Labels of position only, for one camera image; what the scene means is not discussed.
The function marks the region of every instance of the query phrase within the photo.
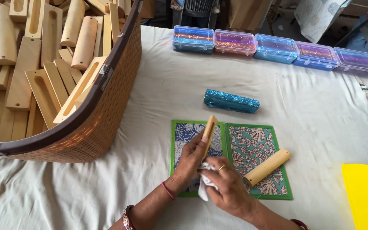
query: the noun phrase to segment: white cloth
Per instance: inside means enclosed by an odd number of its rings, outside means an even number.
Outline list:
[[[300,33],[317,43],[352,0],[301,0],[295,10]]]
[[[208,164],[207,162],[203,162],[199,167],[199,170],[214,170],[217,171],[214,166]],[[212,186],[218,191],[218,187],[211,182],[211,180],[206,176],[200,173],[201,179],[200,179],[200,186],[198,187],[198,196],[200,196],[201,199],[204,201],[208,201],[208,195],[206,188],[207,186]]]
[[[261,200],[311,229],[353,230],[342,163],[368,164],[368,102],[354,77],[257,59],[180,53],[171,29],[141,27],[143,54],[117,136],[85,164],[0,158],[0,229],[106,230],[170,174],[171,120],[272,125],[294,199]],[[207,88],[254,98],[256,114],[208,108]],[[177,198],[156,230],[255,228],[200,198]]]

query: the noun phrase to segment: clear plastic box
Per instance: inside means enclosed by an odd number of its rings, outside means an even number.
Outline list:
[[[216,29],[215,39],[215,49],[218,52],[252,56],[256,51],[253,34]]]
[[[256,34],[255,40],[257,49],[253,58],[291,64],[299,55],[293,39]]]
[[[333,49],[340,63],[333,71],[368,77],[368,53],[339,47]]]
[[[293,62],[294,65],[332,71],[339,65],[335,51],[330,46],[295,41],[300,54]]]
[[[174,26],[172,33],[172,49],[175,51],[212,54],[215,43],[213,29],[188,26]]]

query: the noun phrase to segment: gold ring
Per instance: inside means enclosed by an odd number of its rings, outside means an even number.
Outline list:
[[[225,165],[222,165],[222,166],[221,166],[221,168],[220,168],[219,170],[222,170],[223,168],[225,168]]]

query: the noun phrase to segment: bangle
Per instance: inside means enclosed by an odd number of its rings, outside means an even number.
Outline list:
[[[301,222],[299,220],[292,219],[290,221],[294,222],[295,224],[299,225],[300,227],[303,227],[304,230],[310,230],[309,227],[307,227],[303,222]]]
[[[122,214],[121,214],[121,220],[123,221],[123,226],[125,227],[126,230],[136,230],[136,228],[133,226],[133,223],[130,221],[129,219],[129,210],[132,208],[133,206],[127,206],[126,208],[124,208]]]
[[[164,187],[164,189],[167,191],[167,193],[171,196],[173,200],[175,200],[175,197],[171,194],[171,192],[167,189],[166,185],[164,184],[164,181],[161,182],[161,185]]]

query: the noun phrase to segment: person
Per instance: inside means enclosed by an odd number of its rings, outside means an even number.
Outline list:
[[[122,217],[109,230],[152,229],[167,206],[189,184],[202,161],[207,148],[204,131],[196,135],[183,147],[174,173],[135,206],[128,206]],[[242,178],[225,157],[206,157],[205,161],[217,171],[201,170],[217,187],[207,186],[207,194],[214,204],[229,214],[251,223],[259,230],[302,230],[308,229],[298,220],[285,219],[250,197]]]

